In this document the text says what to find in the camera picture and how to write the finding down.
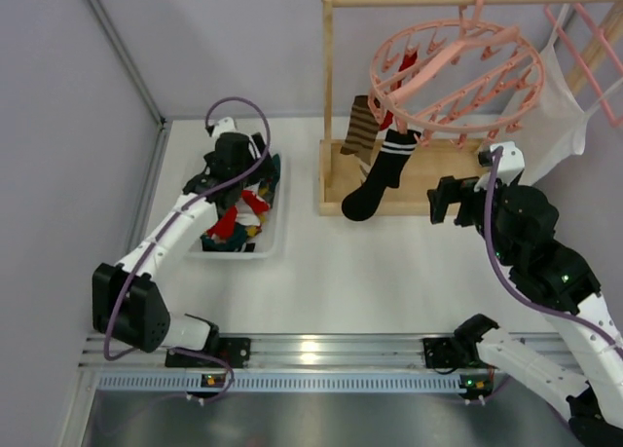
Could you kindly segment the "plain white sock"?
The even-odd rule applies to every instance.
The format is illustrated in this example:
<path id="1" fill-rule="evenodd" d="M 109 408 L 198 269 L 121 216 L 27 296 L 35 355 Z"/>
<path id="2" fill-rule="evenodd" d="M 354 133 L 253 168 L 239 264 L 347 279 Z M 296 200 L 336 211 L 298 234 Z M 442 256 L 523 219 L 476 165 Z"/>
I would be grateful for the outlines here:
<path id="1" fill-rule="evenodd" d="M 242 226 L 260 226 L 265 214 L 271 209 L 270 205 L 257 193 L 243 190 L 236 204 L 238 210 L 237 222 Z"/>

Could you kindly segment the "red Christmas sock front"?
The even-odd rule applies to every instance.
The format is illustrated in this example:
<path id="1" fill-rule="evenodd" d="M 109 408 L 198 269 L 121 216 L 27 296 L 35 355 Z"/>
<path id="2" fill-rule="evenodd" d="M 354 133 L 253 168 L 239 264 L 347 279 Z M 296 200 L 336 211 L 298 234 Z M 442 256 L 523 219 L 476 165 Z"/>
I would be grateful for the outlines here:
<path id="1" fill-rule="evenodd" d="M 237 222 L 238 210 L 236 204 L 230 207 L 226 213 L 210 229 L 206 230 L 206 234 L 216 234 L 217 236 L 227 239 L 234 231 Z"/>

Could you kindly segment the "black striped sock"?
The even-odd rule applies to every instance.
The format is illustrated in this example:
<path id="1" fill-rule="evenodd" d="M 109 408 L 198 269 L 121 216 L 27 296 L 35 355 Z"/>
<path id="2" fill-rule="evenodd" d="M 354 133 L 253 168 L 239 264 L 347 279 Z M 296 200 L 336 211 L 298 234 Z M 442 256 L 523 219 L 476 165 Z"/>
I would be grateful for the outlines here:
<path id="1" fill-rule="evenodd" d="M 342 213 L 348 220 L 361 222 L 377 211 L 385 190 L 400 187 L 400 177 L 406 163 L 421 138 L 418 130 L 400 133 L 388 129 L 380 151 L 361 186 L 342 201 Z"/>

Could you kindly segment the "pink round clip hanger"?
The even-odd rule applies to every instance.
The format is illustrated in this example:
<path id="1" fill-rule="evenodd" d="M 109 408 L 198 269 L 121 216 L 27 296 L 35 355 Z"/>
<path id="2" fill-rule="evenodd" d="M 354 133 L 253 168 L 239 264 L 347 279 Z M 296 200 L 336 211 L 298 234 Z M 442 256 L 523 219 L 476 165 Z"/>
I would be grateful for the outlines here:
<path id="1" fill-rule="evenodd" d="M 540 53 L 519 26 L 482 20 L 484 6 L 474 0 L 379 46 L 366 95 L 381 128 L 416 128 L 422 144 L 445 132 L 460 146 L 471 135 L 493 141 L 522 127 L 544 83 Z"/>

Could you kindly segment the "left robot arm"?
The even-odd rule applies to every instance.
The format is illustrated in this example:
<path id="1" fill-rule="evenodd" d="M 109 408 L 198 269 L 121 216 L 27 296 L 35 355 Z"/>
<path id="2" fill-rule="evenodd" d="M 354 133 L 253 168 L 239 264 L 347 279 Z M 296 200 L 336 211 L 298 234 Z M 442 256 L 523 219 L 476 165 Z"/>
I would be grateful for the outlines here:
<path id="1" fill-rule="evenodd" d="M 92 274 L 92 327 L 132 351 L 176 348 L 214 354 L 215 323 L 189 314 L 175 316 L 161 282 L 194 244 L 204 252 L 252 251 L 250 239 L 262 231 L 279 181 L 278 158 L 261 133 L 233 128 L 227 118 L 208 128 L 215 144 L 204 168 L 184 185 L 172 209 L 132 252 Z"/>

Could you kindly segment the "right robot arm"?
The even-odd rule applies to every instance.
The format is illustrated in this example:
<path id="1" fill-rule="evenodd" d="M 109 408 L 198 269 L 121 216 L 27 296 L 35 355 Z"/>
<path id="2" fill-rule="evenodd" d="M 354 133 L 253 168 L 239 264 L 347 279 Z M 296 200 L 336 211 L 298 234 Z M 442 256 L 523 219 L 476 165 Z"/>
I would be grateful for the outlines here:
<path id="1" fill-rule="evenodd" d="M 458 205 L 455 223 L 481 235 L 494 272 L 518 302 L 546 317 L 580 367 L 560 364 L 513 339 L 477 314 L 449 340 L 460 367 L 500 369 L 545 400 L 584 446 L 622 443 L 622 334 L 587 261 L 558 242 L 558 210 L 536 188 L 492 177 L 439 180 L 427 192 L 430 220 L 442 222 Z"/>

